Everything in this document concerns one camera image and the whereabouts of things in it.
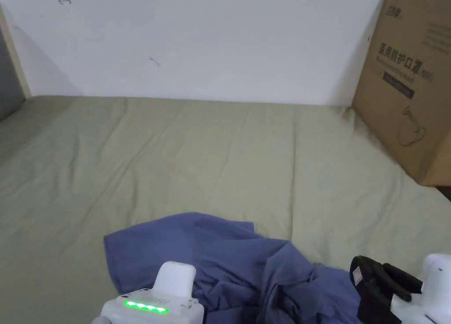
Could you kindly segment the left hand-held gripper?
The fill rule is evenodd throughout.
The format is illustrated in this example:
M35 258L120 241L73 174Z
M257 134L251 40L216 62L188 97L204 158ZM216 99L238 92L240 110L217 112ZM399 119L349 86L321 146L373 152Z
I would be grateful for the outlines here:
M201 324L205 310L192 297L196 269L168 261L153 288L142 288L107 301L94 324Z

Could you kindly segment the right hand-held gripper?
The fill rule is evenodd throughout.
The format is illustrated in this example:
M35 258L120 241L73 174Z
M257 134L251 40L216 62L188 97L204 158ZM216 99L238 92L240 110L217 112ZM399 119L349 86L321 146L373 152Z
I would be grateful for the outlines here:
M360 296L357 316L363 324L394 324L396 317L402 324L451 322L450 255L428 255L423 282L365 256L354 257L349 274Z

